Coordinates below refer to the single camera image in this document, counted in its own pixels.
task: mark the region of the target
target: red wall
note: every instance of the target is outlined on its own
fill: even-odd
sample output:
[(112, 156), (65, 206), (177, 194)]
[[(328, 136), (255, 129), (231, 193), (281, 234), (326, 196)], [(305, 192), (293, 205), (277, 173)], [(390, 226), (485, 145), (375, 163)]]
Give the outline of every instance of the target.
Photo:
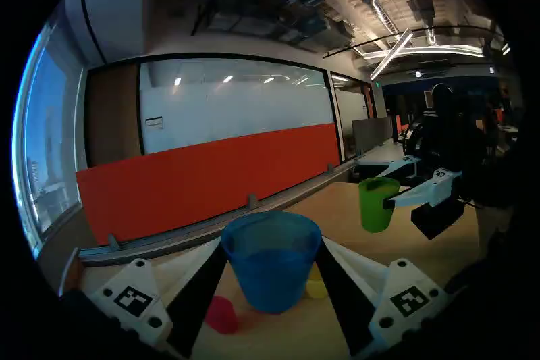
[(335, 124), (216, 140), (77, 173), (100, 245), (150, 236), (242, 207), (340, 164)]

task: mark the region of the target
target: wooden table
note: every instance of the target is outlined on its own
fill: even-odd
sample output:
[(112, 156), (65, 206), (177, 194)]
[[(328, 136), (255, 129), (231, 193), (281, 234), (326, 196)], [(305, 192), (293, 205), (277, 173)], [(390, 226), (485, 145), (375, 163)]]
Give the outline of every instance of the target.
[[(395, 209), (388, 229), (370, 234), (361, 224), (358, 185), (333, 183), (286, 211), (311, 218), (326, 237), (382, 264), (406, 257), (443, 286), (479, 255), (475, 210), (466, 206), (464, 215), (453, 226), (428, 241), (410, 221), (412, 208)], [(181, 260), (181, 253), (152, 260), (158, 288), (162, 297), (167, 297), (164, 301), (177, 293), (172, 278), (178, 278), (174, 267)], [(122, 268), (114, 267), (88, 268), (82, 289), (94, 291)], [(328, 297), (304, 297), (281, 315), (259, 313), (247, 303), (229, 264), (215, 294), (233, 303), (240, 329), (233, 335), (221, 335), (203, 324), (193, 348), (194, 360), (349, 358)]]

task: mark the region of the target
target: window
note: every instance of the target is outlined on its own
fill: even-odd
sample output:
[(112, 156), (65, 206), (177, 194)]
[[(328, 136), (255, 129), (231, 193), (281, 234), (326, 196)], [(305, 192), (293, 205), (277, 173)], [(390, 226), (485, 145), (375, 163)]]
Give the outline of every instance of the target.
[(140, 113), (146, 153), (333, 124), (321, 71), (244, 59), (143, 63)]
[(373, 109), (367, 103), (367, 84), (341, 74), (332, 73), (331, 76), (340, 111), (345, 160), (349, 160), (356, 156), (352, 122), (373, 117)]
[(82, 71), (62, 26), (45, 26), (21, 80), (12, 139), (16, 199), (35, 255), (47, 230), (79, 201), (74, 111)]

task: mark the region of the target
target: fluorescent light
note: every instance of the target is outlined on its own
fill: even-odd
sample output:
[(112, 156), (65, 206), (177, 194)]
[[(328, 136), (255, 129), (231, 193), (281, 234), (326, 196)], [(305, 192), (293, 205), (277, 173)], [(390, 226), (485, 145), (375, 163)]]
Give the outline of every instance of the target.
[(379, 63), (379, 65), (373, 70), (373, 73), (370, 76), (371, 80), (374, 80), (380, 73), (383, 71), (383, 69), (392, 61), (393, 58), (396, 57), (398, 52), (403, 49), (405, 44), (412, 38), (413, 33), (410, 31), (409, 28), (405, 29), (405, 32), (403, 32), (403, 35), (400, 37), (400, 40), (396, 42), (394, 47), (390, 49), (390, 52), (386, 55), (386, 57)]
[(349, 81), (348, 78), (344, 78), (344, 77), (341, 77), (341, 76), (336, 76), (335, 74), (332, 74), (332, 78), (335, 78), (336, 80), (339, 80), (339, 81)]
[(436, 45), (437, 44), (437, 39), (435, 38), (435, 33), (433, 31), (433, 28), (428, 28), (427, 29), (427, 42), (430, 45)]
[[(364, 53), (364, 59), (377, 59), (379, 57), (385, 57), (390, 51), (376, 51)], [(405, 55), (422, 55), (426, 53), (445, 53), (454, 55), (465, 55), (474, 57), (484, 57), (482, 49), (470, 45), (433, 45), (424, 47), (404, 47), (401, 49), (396, 57)]]

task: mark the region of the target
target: plastic cup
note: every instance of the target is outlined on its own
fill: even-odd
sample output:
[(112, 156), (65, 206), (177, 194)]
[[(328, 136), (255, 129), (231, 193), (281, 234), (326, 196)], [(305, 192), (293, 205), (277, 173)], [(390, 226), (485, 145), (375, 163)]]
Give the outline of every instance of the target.
[(309, 272), (306, 292), (311, 298), (325, 298), (328, 295), (328, 291), (326, 291), (326, 286), (317, 264), (314, 264)]
[(270, 211), (230, 222), (221, 243), (248, 302), (260, 312), (281, 313), (304, 294), (321, 238), (309, 218)]
[(388, 177), (367, 178), (358, 184), (358, 190), (362, 226), (371, 233), (384, 231), (390, 224), (394, 209), (384, 209), (383, 200), (397, 194), (400, 183)]

